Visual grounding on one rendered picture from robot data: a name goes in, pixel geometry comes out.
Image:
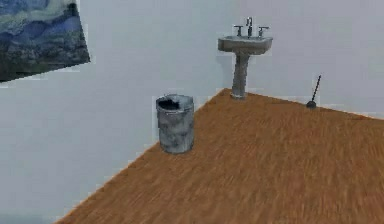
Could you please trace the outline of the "grey metal garbage can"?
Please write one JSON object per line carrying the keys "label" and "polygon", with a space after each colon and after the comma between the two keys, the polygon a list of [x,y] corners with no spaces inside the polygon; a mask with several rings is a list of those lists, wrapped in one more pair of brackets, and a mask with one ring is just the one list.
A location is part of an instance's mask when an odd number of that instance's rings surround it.
{"label": "grey metal garbage can", "polygon": [[185,153],[194,141],[194,100],[191,96],[168,94],[156,100],[161,148],[171,154]]}

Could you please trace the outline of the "black toilet plunger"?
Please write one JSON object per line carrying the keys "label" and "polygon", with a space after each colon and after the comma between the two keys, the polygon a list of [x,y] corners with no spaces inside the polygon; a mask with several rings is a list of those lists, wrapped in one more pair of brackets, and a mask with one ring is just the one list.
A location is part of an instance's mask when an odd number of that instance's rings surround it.
{"label": "black toilet plunger", "polygon": [[309,108],[309,109],[315,109],[317,107],[317,104],[315,102],[315,97],[316,97],[316,94],[317,94],[317,91],[318,91],[318,88],[319,88],[319,85],[320,85],[320,80],[321,80],[321,75],[318,76],[318,79],[317,79],[317,82],[316,82],[316,86],[315,86],[315,89],[313,91],[311,100],[308,101],[307,104],[306,104],[306,107]]}

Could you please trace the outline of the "grey pedestal sink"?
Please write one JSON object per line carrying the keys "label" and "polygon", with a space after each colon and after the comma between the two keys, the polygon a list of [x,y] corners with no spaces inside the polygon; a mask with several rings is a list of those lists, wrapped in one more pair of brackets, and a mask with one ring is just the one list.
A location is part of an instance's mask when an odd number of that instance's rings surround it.
{"label": "grey pedestal sink", "polygon": [[259,26],[258,34],[253,35],[253,17],[246,18],[247,33],[242,34],[243,25],[234,25],[237,34],[223,36],[217,39],[217,48],[220,52],[235,55],[234,76],[231,87],[231,97],[238,100],[246,98],[246,79],[248,64],[251,56],[263,55],[272,47],[273,38],[265,37],[264,31],[269,26]]}

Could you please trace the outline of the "blue landscape wall painting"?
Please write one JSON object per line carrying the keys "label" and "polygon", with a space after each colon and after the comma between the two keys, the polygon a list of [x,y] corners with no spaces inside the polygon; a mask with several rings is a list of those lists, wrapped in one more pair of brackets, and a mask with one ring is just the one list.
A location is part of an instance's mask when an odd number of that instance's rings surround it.
{"label": "blue landscape wall painting", "polygon": [[89,61],[78,0],[0,0],[0,83]]}

